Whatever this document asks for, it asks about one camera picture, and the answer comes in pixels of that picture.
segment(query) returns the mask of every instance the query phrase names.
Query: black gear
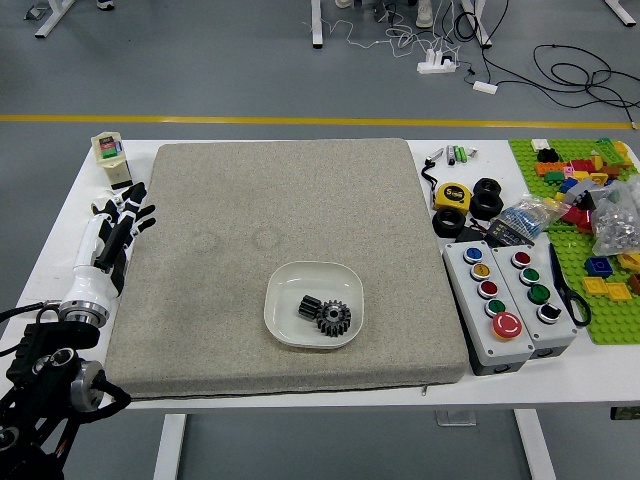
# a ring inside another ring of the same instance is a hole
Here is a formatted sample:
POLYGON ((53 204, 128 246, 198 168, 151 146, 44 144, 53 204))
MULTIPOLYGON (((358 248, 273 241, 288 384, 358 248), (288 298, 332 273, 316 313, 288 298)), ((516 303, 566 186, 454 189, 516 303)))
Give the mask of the black gear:
POLYGON ((344 334, 351 326, 351 310, 342 302, 330 300, 324 302, 316 316, 318 328, 327 337, 344 334))
POLYGON ((310 295, 305 295, 298 307, 298 313, 309 320, 315 320, 322 309, 322 301, 310 295))

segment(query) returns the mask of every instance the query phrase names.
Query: push button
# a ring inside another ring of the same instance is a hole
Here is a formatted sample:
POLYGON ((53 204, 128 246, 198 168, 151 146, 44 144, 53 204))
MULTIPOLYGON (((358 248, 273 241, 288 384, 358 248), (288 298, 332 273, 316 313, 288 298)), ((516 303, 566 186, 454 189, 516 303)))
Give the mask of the push button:
POLYGON ((505 304, 502 303, 500 300, 496 300, 496 299, 488 301, 487 304, 484 306, 484 311, 491 318, 493 318, 500 312, 504 312, 506 309, 507 307, 505 306, 505 304))
POLYGON ((540 281, 540 274, 533 268, 525 268, 520 272, 520 281, 527 287, 530 287, 540 281))
POLYGON ((482 251, 476 247, 467 248, 462 254, 464 261, 471 265, 478 263, 482 260, 482 251))
POLYGON ((493 317, 493 333, 500 340, 511 340, 522 332, 522 322, 510 312, 500 312, 493 317))
POLYGON ((531 265, 531 257, 525 252, 516 252, 511 257, 511 263, 516 268, 525 268, 531 265))
POLYGON ((489 300, 498 295, 498 286, 487 280, 478 285, 478 294, 485 300, 489 300))
POLYGON ((534 285, 527 292, 527 297, 536 305, 544 305, 549 300, 551 292, 544 285, 534 285))
POLYGON ((562 310, 550 303, 545 303, 538 308, 538 318, 542 323, 546 323, 547 325, 556 323, 561 313, 562 310))
POLYGON ((481 282, 482 280, 486 280, 491 275, 491 269, 487 267, 484 263, 476 263, 471 269, 471 278, 481 282))

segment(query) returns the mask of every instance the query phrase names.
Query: blue lego brick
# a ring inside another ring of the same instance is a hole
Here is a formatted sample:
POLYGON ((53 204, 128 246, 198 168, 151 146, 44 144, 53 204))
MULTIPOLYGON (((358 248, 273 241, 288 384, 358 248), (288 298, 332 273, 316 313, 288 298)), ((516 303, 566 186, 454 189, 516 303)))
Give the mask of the blue lego brick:
POLYGON ((560 186, 560 189, 558 191, 560 193, 567 193, 571 187, 573 187, 574 185, 577 185, 577 184, 578 184, 578 180, 576 180, 575 178, 567 178, 562 183, 562 185, 560 186))
POLYGON ((584 262, 590 277, 607 278, 613 275, 613 267, 606 257, 590 257, 584 262))

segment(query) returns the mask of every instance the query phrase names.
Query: yellow lego brick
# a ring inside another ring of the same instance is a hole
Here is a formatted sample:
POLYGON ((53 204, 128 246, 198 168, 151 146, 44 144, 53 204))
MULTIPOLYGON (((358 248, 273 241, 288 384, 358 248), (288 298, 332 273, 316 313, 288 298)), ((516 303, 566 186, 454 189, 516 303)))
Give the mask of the yellow lego brick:
POLYGON ((640 272, 640 253, 621 253, 617 257, 622 268, 640 272))
POLYGON ((589 172, 582 172, 580 170, 576 170, 573 172, 573 178, 581 182, 582 180, 589 178, 589 172))
POLYGON ((607 282, 602 277, 582 277, 582 284, 589 295, 608 295, 607 282))
POLYGON ((631 300, 631 293, 624 283, 607 283, 609 298, 614 302, 631 300))
POLYGON ((623 157, 626 156, 628 153, 627 146, 624 144, 624 142, 621 142, 620 140, 616 140, 615 142, 613 142, 613 148, 615 148, 616 152, 618 152, 623 157))
POLYGON ((596 171, 599 172, 602 167, 604 167, 604 162, 602 161, 602 157, 600 155, 591 155, 591 161, 593 162, 593 166, 596 171))
POLYGON ((609 180, 609 175, 606 173, 592 173, 589 178, 596 182, 598 185, 604 187, 604 184, 609 180))

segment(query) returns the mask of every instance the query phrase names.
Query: tape measure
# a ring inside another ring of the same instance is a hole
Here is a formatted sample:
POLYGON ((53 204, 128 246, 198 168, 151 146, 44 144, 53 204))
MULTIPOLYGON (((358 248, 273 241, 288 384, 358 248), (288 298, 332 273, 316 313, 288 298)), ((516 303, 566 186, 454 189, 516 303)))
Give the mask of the tape measure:
POLYGON ((469 211, 471 203, 471 192, 460 183, 444 183, 438 189, 434 208, 438 210, 442 207, 452 207, 460 210, 464 215, 469 211))

